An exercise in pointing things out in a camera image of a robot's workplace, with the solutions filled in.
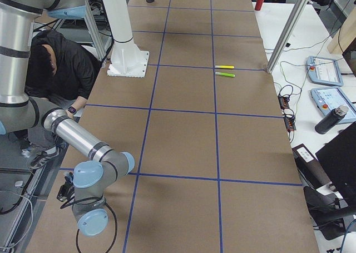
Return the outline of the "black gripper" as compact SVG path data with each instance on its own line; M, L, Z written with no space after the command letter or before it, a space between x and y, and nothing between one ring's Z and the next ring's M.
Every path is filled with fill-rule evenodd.
M57 200L61 202L69 201L75 190L73 185L73 173L65 172L63 175L65 182L63 185L61 185L57 194Z

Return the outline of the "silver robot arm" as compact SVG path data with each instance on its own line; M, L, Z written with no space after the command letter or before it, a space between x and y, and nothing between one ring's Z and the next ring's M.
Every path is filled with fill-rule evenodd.
M87 156L73 172L71 207L78 229L95 236L108 223L105 188L126 176L135 160L100 141L55 104L25 94L33 23L43 11L53 18L83 18L85 0L1 0L1 134L41 126Z

